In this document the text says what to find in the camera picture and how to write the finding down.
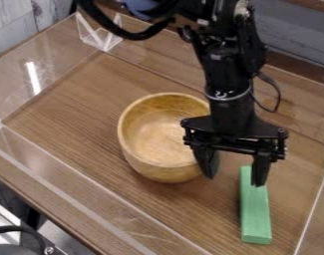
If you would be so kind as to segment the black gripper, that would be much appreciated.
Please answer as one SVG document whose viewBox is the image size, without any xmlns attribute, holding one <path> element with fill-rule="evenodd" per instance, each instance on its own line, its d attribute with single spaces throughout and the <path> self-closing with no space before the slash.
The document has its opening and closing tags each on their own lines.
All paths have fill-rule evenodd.
<svg viewBox="0 0 324 255">
<path fill-rule="evenodd" d="M 267 183 L 272 161 L 286 158 L 288 130 L 263 120 L 255 111 L 251 89 L 243 92 L 205 90 L 207 116 L 184 119 L 184 144 L 193 151 L 204 176 L 213 179 L 219 170 L 219 151 L 254 156 L 251 184 Z"/>
</svg>

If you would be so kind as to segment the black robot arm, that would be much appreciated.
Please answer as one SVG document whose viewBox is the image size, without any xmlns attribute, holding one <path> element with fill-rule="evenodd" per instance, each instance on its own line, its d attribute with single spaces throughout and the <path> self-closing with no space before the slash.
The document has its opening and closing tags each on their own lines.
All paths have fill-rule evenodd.
<svg viewBox="0 0 324 255">
<path fill-rule="evenodd" d="M 286 157 L 288 130 L 256 113 L 254 80 L 275 81 L 262 72 L 267 46 L 260 40 L 248 0 L 167 0 L 173 14 L 189 20 L 180 33 L 192 43 L 204 70 L 209 114 L 181 121 L 184 143 L 204 175 L 216 176 L 223 151 L 254 157 L 251 183 L 267 183 L 271 164 Z"/>
</svg>

